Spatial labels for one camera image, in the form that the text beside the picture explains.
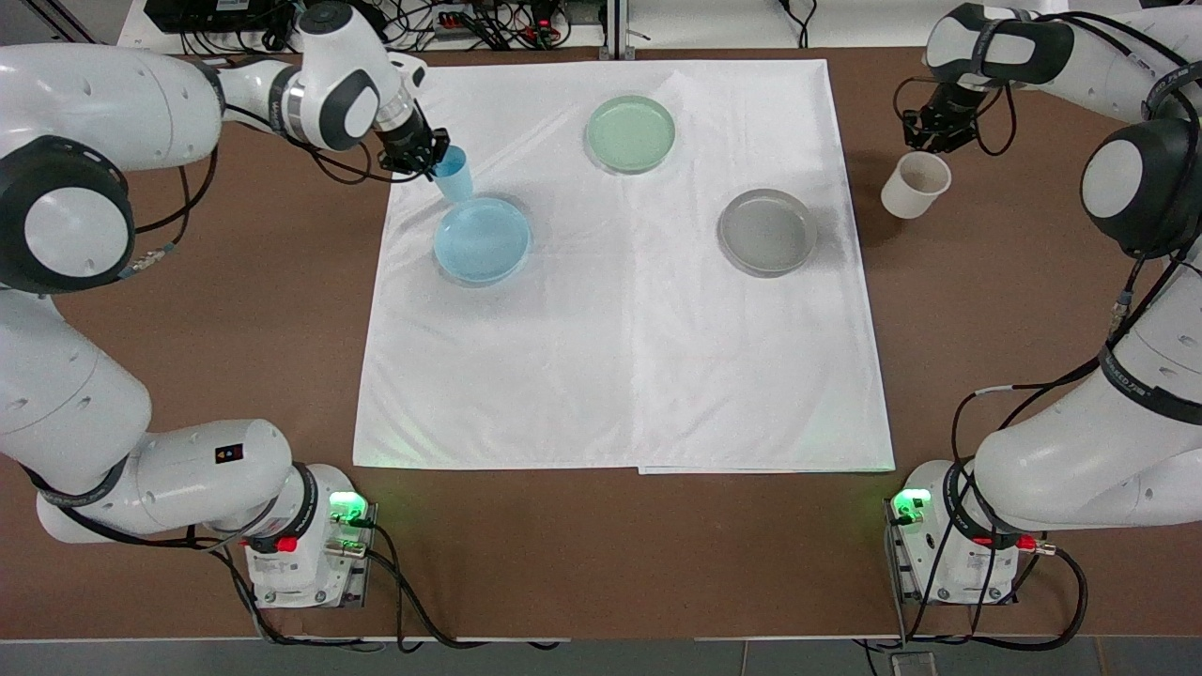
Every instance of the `green light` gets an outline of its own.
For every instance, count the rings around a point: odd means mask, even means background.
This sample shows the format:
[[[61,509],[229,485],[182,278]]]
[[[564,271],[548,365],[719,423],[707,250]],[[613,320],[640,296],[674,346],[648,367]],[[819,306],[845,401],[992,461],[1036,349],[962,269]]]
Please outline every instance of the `green light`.
[[[893,498],[893,509],[898,514],[920,512],[930,502],[930,491],[926,488],[906,488]]]
[[[329,516],[341,520],[359,518],[368,511],[368,502],[353,491],[329,494]]]

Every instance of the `green plate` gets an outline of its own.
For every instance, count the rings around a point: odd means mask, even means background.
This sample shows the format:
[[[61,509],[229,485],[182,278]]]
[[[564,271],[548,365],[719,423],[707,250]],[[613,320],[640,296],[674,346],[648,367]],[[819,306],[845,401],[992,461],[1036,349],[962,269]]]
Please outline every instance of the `green plate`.
[[[676,124],[664,106],[645,96],[618,96],[589,118],[589,148],[597,160],[621,173],[650,171],[676,141]]]

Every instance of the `white cup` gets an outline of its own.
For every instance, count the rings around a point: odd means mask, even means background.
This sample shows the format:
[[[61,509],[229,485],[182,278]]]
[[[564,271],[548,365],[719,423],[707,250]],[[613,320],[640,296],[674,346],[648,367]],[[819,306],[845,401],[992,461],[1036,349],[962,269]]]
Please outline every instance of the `white cup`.
[[[918,218],[952,185],[947,162],[930,153],[906,153],[881,189],[881,203],[898,218]]]

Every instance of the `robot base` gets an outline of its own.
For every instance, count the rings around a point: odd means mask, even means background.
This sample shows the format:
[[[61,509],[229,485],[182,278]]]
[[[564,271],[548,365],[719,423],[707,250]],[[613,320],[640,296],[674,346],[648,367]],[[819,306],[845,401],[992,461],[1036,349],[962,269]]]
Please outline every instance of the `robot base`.
[[[893,527],[892,541],[899,542],[894,573],[904,599],[921,603],[927,591],[935,553],[950,522],[944,500],[944,478],[951,468],[948,461],[923,463],[906,480],[905,488],[888,503],[889,520],[921,517],[915,523]],[[987,586],[986,604],[1007,598],[1018,568],[1018,550],[998,550],[993,555],[993,573],[986,581],[989,556],[988,547],[974,542],[953,526],[939,558],[939,570],[934,571],[935,580],[927,603],[976,605],[981,600],[983,583]]]
[[[328,464],[308,467],[317,480],[317,505],[309,529],[297,539],[296,551],[262,555],[246,550],[258,607],[338,607],[347,598],[352,570],[364,568],[361,559],[326,552],[326,542],[331,540],[358,540],[362,532],[370,538],[370,529],[351,528],[329,518],[329,496],[355,491],[351,480]],[[361,600],[362,592],[350,597]]]

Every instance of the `gray plate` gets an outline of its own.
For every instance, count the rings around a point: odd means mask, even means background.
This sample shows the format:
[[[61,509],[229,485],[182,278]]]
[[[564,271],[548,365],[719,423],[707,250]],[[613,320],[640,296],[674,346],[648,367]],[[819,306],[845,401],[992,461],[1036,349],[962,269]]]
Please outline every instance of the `gray plate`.
[[[780,277],[797,269],[816,241],[809,209],[780,190],[749,190],[718,219],[718,243],[726,259],[755,277]]]

